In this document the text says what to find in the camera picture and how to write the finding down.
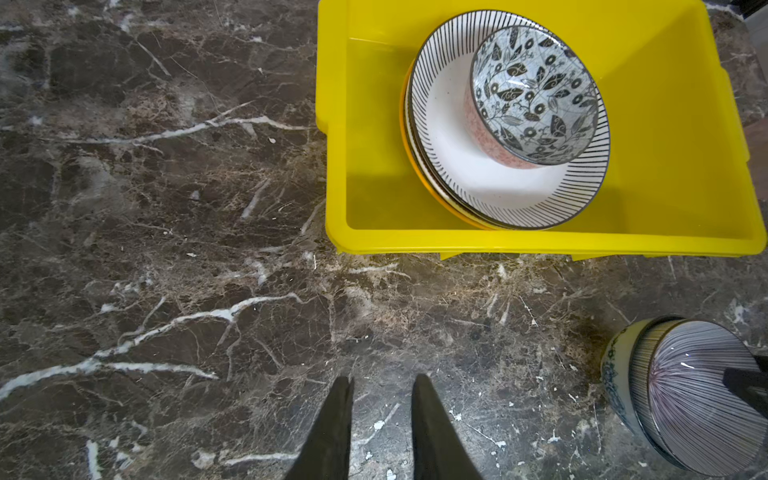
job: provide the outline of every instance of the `plate rim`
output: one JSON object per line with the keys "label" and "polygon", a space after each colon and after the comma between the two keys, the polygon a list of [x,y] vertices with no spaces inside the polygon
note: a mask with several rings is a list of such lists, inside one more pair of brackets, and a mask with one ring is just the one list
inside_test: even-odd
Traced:
{"label": "plate rim", "polygon": [[403,144],[406,147],[406,153],[408,155],[408,159],[411,162],[411,166],[414,170],[416,170],[416,174],[419,176],[420,181],[424,184],[424,186],[429,190],[429,193],[432,194],[432,196],[446,209],[448,209],[452,214],[456,215],[461,220],[464,220],[466,223],[469,223],[473,227],[480,228],[482,230],[509,230],[506,227],[500,227],[497,225],[494,225],[493,223],[485,222],[481,218],[477,218],[471,211],[465,209],[462,207],[461,204],[458,204],[455,200],[455,198],[451,195],[450,192],[446,191],[440,183],[438,183],[435,178],[432,175],[432,172],[429,171],[429,162],[424,161],[422,153],[418,150],[418,148],[413,145],[411,142],[411,137],[415,138],[415,135],[409,131],[412,131],[412,119],[410,116],[409,108],[406,104],[407,102],[407,94],[410,90],[409,83],[411,74],[413,71],[413,65],[415,64],[415,61],[411,63],[411,67],[409,67],[408,74],[406,75],[406,81],[404,82],[402,92],[400,94],[400,134],[402,135]]}

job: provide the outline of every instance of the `black object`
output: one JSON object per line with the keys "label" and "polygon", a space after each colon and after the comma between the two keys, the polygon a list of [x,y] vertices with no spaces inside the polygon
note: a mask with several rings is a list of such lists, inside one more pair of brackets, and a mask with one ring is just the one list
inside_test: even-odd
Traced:
{"label": "black object", "polygon": [[[347,480],[354,382],[339,377],[285,480]],[[414,480],[482,480],[451,426],[429,377],[420,374],[411,398]]]}
{"label": "black object", "polygon": [[355,381],[336,378],[285,480],[347,480]]}
{"label": "black object", "polygon": [[768,357],[756,356],[755,360],[760,367],[759,372],[725,369],[723,385],[731,393],[768,419],[768,397],[754,391],[754,389],[768,390]]}
{"label": "black object", "polygon": [[423,373],[413,384],[411,429],[414,480],[482,480]]}
{"label": "black object", "polygon": [[744,18],[748,18],[765,5],[768,5],[768,0],[734,0],[734,2],[731,2],[731,5],[739,7],[741,15]]}

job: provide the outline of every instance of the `marble countertop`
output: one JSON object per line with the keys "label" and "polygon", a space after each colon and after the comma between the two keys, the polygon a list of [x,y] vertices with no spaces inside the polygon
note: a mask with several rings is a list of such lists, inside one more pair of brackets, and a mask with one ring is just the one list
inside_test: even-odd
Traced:
{"label": "marble countertop", "polygon": [[[488,480],[701,478],[622,426],[600,355],[670,311],[768,351],[766,254],[339,255],[315,1],[0,13],[0,476],[279,479],[352,375],[350,478],[405,480],[428,372]],[[751,124],[768,85],[710,15]]]}

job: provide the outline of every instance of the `stacked plates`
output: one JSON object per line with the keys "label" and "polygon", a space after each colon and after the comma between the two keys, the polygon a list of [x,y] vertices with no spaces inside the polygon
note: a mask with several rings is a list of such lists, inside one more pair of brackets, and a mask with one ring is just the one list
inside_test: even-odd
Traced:
{"label": "stacked plates", "polygon": [[464,98],[475,50],[513,25],[549,30],[508,12],[451,18],[422,46],[406,79],[401,130],[411,162],[432,195],[458,217],[485,229],[541,230],[567,222],[594,198],[611,154],[611,132],[597,88],[598,124],[575,160],[518,170],[484,154],[469,135]]}

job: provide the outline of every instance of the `ceramic bowl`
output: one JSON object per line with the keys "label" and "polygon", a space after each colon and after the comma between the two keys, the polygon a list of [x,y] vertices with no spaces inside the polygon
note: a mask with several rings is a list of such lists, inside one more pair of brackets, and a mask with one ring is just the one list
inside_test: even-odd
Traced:
{"label": "ceramic bowl", "polygon": [[681,316],[660,316],[655,319],[639,320],[627,328],[621,330],[608,343],[601,362],[601,375],[603,387],[616,415],[628,429],[640,438],[646,439],[659,454],[673,465],[685,468],[667,452],[662,445],[657,444],[643,429],[637,411],[632,402],[630,369],[631,359],[637,342],[652,327],[674,320],[681,320]]}
{"label": "ceramic bowl", "polygon": [[565,164],[598,128],[598,93],[576,54],[542,29],[515,25],[475,51],[464,99],[474,142],[507,167]]}
{"label": "ceramic bowl", "polygon": [[541,230],[576,217],[597,195],[611,156],[599,89],[598,129],[567,164],[516,170],[480,150],[467,130],[464,100],[472,59],[494,31],[532,20],[498,10],[450,18],[425,40],[406,78],[401,129],[406,153],[429,192],[449,210],[492,229]]}
{"label": "ceramic bowl", "polygon": [[698,319],[647,329],[630,367],[644,432],[687,469],[713,477],[749,467],[768,432],[768,419],[723,384],[726,369],[760,372],[741,340]]}

